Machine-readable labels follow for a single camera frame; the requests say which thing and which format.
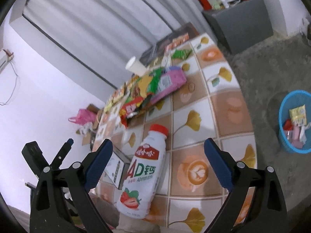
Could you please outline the white black box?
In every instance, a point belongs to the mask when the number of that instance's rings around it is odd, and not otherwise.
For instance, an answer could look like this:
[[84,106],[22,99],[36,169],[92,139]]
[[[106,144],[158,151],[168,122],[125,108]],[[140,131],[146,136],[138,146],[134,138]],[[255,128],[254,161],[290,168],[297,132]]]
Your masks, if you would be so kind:
[[113,148],[112,156],[105,167],[105,174],[117,189],[122,189],[125,175],[129,169],[131,160],[116,147]]

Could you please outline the white AD milk bottle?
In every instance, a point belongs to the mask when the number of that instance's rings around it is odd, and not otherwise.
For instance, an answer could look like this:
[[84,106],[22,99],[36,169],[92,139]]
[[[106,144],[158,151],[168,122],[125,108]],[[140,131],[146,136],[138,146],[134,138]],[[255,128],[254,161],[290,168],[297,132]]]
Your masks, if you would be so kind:
[[144,219],[149,214],[166,158],[168,134],[166,127],[153,124],[136,149],[116,203],[125,216]]

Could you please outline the green red chip bag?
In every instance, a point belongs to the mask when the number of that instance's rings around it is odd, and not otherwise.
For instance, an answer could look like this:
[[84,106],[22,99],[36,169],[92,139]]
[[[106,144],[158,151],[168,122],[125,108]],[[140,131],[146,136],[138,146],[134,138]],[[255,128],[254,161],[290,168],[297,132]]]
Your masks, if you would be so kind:
[[139,77],[130,89],[130,94],[119,111],[121,123],[125,128],[128,127],[130,119],[143,114],[150,105],[150,100],[158,88],[162,70],[159,67],[143,77]]

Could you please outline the pink purple snack bag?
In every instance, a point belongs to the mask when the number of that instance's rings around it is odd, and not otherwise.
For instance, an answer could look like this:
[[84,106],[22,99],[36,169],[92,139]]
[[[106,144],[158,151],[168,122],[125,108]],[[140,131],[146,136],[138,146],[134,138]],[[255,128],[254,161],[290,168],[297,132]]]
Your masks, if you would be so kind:
[[151,97],[151,105],[155,105],[158,101],[167,97],[174,91],[177,91],[187,82],[186,75],[182,68],[178,66],[170,66],[162,68],[162,73],[156,89],[156,93]]

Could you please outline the pink sponge block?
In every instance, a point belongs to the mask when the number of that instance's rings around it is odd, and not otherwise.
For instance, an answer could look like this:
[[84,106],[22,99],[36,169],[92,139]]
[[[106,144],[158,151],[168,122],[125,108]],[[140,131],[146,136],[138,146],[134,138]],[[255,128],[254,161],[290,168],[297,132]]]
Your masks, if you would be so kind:
[[301,128],[299,126],[294,126],[291,138],[291,144],[297,148],[302,149],[304,144],[300,139]]

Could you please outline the blue mesh trash bin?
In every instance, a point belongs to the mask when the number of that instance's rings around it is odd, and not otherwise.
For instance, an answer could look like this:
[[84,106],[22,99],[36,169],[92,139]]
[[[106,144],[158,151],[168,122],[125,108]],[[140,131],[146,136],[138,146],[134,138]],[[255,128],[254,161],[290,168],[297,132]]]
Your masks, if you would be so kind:
[[[285,151],[310,153],[310,93],[295,90],[287,94],[279,108],[278,124],[278,140]],[[291,144],[294,126],[301,128],[300,139],[304,144],[302,149],[297,149]]]

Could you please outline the pink plastic bag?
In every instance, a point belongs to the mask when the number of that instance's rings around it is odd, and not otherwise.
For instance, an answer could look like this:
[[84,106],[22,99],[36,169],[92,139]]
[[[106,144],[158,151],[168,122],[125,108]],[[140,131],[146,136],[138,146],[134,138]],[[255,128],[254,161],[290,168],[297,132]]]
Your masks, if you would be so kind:
[[75,117],[70,117],[68,121],[83,126],[86,123],[94,123],[96,121],[96,116],[97,114],[90,110],[80,109],[78,114]]

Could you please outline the white paper cup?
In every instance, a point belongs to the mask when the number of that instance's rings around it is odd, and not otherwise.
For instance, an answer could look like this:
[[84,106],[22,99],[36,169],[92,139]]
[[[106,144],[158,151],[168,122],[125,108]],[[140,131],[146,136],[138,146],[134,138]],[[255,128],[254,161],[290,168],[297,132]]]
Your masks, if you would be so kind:
[[148,69],[135,56],[129,59],[125,69],[140,77],[144,76],[148,72]]

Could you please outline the grey curtain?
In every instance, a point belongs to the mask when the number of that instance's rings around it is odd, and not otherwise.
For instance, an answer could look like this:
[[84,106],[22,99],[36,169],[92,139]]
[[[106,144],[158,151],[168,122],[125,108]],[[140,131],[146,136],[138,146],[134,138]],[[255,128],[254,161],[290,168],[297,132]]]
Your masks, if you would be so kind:
[[129,77],[126,62],[190,23],[212,30],[194,0],[16,0],[10,23],[41,31],[112,87]]

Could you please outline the dark printed box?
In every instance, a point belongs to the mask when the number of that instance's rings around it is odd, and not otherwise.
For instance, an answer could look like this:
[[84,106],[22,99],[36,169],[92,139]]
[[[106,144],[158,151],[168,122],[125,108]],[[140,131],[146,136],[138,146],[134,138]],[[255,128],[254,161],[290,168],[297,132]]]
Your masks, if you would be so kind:
[[144,66],[148,66],[155,58],[164,54],[166,46],[171,44],[175,38],[185,34],[188,34],[189,38],[193,39],[199,35],[199,32],[192,23],[186,23],[182,25],[180,28],[173,30],[172,33],[147,49],[140,57],[140,62],[142,62]]

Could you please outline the small green snack packet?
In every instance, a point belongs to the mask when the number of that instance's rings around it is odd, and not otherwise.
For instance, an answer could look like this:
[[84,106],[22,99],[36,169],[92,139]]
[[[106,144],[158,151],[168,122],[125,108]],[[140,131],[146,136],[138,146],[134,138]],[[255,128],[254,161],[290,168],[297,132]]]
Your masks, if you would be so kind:
[[186,60],[192,53],[192,49],[175,50],[171,55],[171,59]]

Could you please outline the grey cabinet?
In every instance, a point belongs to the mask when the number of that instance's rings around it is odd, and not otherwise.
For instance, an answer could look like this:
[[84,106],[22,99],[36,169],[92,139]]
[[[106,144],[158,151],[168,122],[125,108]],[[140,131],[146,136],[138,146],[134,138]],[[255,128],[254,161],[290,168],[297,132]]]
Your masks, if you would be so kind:
[[231,54],[273,36],[264,0],[247,0],[228,9],[204,10],[202,15],[220,42]]

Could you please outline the red thermos bottle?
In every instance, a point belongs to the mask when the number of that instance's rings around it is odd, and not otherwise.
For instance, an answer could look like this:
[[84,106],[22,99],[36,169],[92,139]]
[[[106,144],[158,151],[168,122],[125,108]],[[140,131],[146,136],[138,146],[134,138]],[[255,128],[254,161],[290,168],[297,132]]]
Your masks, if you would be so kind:
[[212,10],[211,4],[208,0],[198,0],[204,10]]

